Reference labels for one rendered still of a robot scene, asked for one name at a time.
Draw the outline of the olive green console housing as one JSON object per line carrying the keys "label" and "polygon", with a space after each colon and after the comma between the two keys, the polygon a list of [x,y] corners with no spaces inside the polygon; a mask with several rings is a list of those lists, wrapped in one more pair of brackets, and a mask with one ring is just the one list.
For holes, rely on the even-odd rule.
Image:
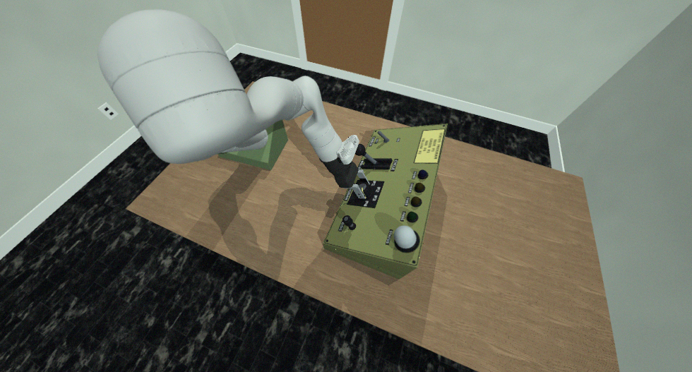
{"label": "olive green console housing", "polygon": [[[374,130],[324,249],[401,279],[418,267],[448,124]],[[380,159],[381,158],[381,159]]]}

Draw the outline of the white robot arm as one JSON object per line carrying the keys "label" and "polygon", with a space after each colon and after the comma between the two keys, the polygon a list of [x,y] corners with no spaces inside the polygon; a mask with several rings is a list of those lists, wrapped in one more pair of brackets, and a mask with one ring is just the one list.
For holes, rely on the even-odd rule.
{"label": "white robot arm", "polygon": [[150,9],[125,15],[105,31],[97,57],[121,106],[165,162],[261,149],[268,127],[311,110],[302,133],[312,147],[335,137],[314,79],[268,76],[246,94],[215,36],[184,14]]}

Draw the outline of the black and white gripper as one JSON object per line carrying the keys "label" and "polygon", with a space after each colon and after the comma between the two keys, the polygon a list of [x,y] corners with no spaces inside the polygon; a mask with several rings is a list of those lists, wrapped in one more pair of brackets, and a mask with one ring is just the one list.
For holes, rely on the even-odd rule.
{"label": "black and white gripper", "polygon": [[335,132],[335,137],[329,144],[314,148],[314,151],[319,157],[319,160],[324,163],[328,171],[335,177],[335,181],[340,188],[352,188],[358,198],[365,198],[358,184],[353,184],[356,176],[361,182],[369,181],[364,174],[363,169],[358,169],[352,161],[359,145],[359,139],[356,135],[350,136],[342,142],[339,135]]}

